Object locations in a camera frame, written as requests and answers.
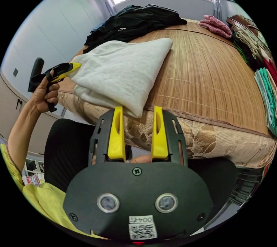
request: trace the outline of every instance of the folded clothes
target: folded clothes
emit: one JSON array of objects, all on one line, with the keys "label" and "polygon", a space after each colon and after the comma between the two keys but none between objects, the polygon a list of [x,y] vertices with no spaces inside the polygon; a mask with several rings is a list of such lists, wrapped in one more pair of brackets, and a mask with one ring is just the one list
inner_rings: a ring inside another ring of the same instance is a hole
[{"label": "folded clothes", "polygon": [[[268,69],[266,69],[266,73],[267,73],[267,76],[268,76],[268,79],[269,79],[269,83],[271,85],[271,88],[272,88],[272,91],[273,91],[273,95],[274,95],[274,98],[275,98],[275,103],[276,103],[276,100],[277,100],[277,87],[276,87],[276,84],[270,74],[270,72],[268,71]],[[277,118],[277,105],[276,105],[276,109],[275,109],[275,117]]]},{"label": "folded clothes", "polygon": [[140,118],[163,61],[173,42],[161,38],[143,43],[108,41],[72,62],[81,67],[69,75],[74,94],[86,102]]},{"label": "folded clothes", "polygon": [[265,106],[266,126],[272,133],[274,133],[274,131],[272,129],[272,117],[273,117],[273,115],[271,114],[271,111],[270,111],[270,108],[269,108],[270,103],[269,103],[269,100],[268,100],[268,97],[267,97],[267,94],[266,94],[266,90],[265,90],[265,87],[264,87],[264,84],[263,84],[263,80],[262,80],[260,72],[258,70],[256,71],[254,78],[255,78],[255,81],[256,81],[256,83],[259,87],[259,90],[261,92],[261,96],[262,96],[263,103],[264,103],[264,106]]},{"label": "folded clothes", "polygon": [[145,7],[131,6],[116,16],[111,16],[103,25],[94,30],[85,42],[84,53],[108,41],[128,43],[152,31],[172,25],[186,25],[178,12],[169,8],[148,4]]},{"label": "folded clothes", "polygon": [[252,55],[255,59],[259,59],[260,61],[262,61],[262,56],[260,55],[260,52],[259,52],[259,49],[261,47],[254,39],[252,39],[252,37],[249,35],[249,33],[246,30],[244,29],[239,30],[237,32],[237,38],[250,48]]},{"label": "folded clothes", "polygon": [[237,32],[233,31],[233,44],[239,46],[243,51],[246,60],[249,63],[249,67],[255,72],[259,68],[264,67],[264,64],[260,60],[254,59],[250,48],[237,38]]},{"label": "folded clothes", "polygon": [[[142,8],[142,6],[134,6],[133,4],[126,6],[125,8],[123,8],[122,10],[120,10],[119,12],[115,13],[112,15],[112,17],[117,17],[119,16],[121,13],[134,9],[135,7],[140,7]],[[99,25],[97,25],[94,29],[92,29],[92,31],[90,32],[91,34],[94,33],[99,27],[104,26],[106,23],[108,22],[108,20],[100,23]]]},{"label": "folded clothes", "polygon": [[249,65],[249,61],[247,60],[247,58],[245,57],[245,54],[243,52],[243,50],[239,47],[239,45],[234,41],[233,45],[235,46],[235,48],[238,50],[238,52],[240,53],[240,55],[242,56],[243,60],[245,61],[245,63],[247,65]]},{"label": "folded clothes", "polygon": [[277,84],[277,70],[276,70],[276,66],[274,65],[274,63],[270,60],[270,58],[268,57],[267,53],[262,49],[258,49],[259,53],[261,54],[262,58],[263,58],[263,63],[266,67],[266,69],[268,69],[268,71],[270,72],[274,83]]},{"label": "folded clothes", "polygon": [[200,21],[200,26],[206,27],[210,32],[220,35],[226,39],[232,38],[232,31],[222,21],[209,15],[204,15],[204,18],[204,20]]},{"label": "folded clothes", "polygon": [[267,93],[267,97],[269,100],[269,108],[272,115],[272,126],[275,128],[275,110],[276,110],[276,100],[274,99],[273,91],[271,85],[268,80],[267,72],[265,68],[259,70],[261,78],[263,80],[263,84]]}]

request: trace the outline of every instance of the folded black clothes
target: folded black clothes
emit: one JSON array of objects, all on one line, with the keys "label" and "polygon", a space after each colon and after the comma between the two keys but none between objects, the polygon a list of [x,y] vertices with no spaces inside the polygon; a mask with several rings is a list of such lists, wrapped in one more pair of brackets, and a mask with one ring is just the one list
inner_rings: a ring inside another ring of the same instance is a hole
[{"label": "folded black clothes", "polygon": [[147,5],[133,6],[111,16],[106,22],[87,37],[83,53],[88,53],[97,46],[112,40],[130,42],[155,30],[172,25],[186,25],[179,14],[171,9]]},{"label": "folded black clothes", "polygon": [[[133,9],[133,8],[135,8],[135,7],[140,7],[140,8],[142,8],[142,6],[134,6],[133,4],[132,4],[132,5],[128,5],[128,6],[126,6],[124,9],[122,9],[121,11],[119,11],[119,12],[113,14],[113,16],[117,17],[117,16],[119,16],[121,13],[123,13],[124,11],[127,11],[127,10],[129,10],[129,9]],[[91,34],[94,33],[99,27],[105,25],[105,23],[106,23],[107,21],[108,21],[108,20],[106,20],[106,21],[102,22],[101,24],[97,25],[90,33],[91,33]]]},{"label": "folded black clothes", "polygon": [[250,48],[244,44],[241,40],[239,40],[236,36],[236,32],[233,31],[233,43],[235,43],[244,53],[244,58],[248,61],[249,67],[256,72],[258,69],[263,68],[264,65],[260,62],[260,60],[255,59],[252,55]]}]

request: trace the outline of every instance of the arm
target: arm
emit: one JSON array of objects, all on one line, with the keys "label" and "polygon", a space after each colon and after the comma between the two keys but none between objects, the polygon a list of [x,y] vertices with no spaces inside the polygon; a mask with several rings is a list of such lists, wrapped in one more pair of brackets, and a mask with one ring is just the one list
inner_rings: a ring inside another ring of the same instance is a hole
[{"label": "arm", "polygon": [[8,139],[8,151],[14,164],[23,171],[31,135],[40,113],[35,105],[28,101],[16,120]]},{"label": "arm", "polygon": [[7,149],[15,166],[20,172],[23,171],[31,135],[41,113],[49,111],[47,102],[56,105],[58,103],[59,84],[53,84],[46,94],[48,80],[42,80],[29,101],[23,107],[18,119],[16,120],[9,139]]}]

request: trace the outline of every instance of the floor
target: floor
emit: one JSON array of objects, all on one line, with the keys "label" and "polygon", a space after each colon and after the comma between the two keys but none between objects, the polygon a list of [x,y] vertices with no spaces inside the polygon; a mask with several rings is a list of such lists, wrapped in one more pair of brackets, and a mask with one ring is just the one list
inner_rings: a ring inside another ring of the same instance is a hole
[{"label": "floor", "polygon": [[[83,120],[79,116],[75,115],[74,113],[70,112],[69,110],[66,110],[66,112],[64,114],[64,118],[65,119],[71,119],[71,120],[73,120],[75,122],[80,122],[80,123],[88,124],[85,120]],[[148,154],[150,154],[150,152],[142,150],[142,149],[139,149],[139,148],[136,148],[136,147],[132,147],[132,153],[133,153],[133,158],[134,157],[138,157],[140,155],[148,155]]]}]

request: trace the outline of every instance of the bamboo mat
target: bamboo mat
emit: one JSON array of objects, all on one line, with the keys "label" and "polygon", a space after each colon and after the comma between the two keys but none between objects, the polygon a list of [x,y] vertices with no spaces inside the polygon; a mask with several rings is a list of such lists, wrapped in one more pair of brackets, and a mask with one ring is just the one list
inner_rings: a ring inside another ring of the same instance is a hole
[{"label": "bamboo mat", "polygon": [[[154,31],[131,42],[164,37],[172,39],[173,47],[149,94],[146,109],[157,105],[269,136],[254,72],[231,42],[195,22]],[[72,93],[74,87],[68,78],[60,83],[61,92]]]}]

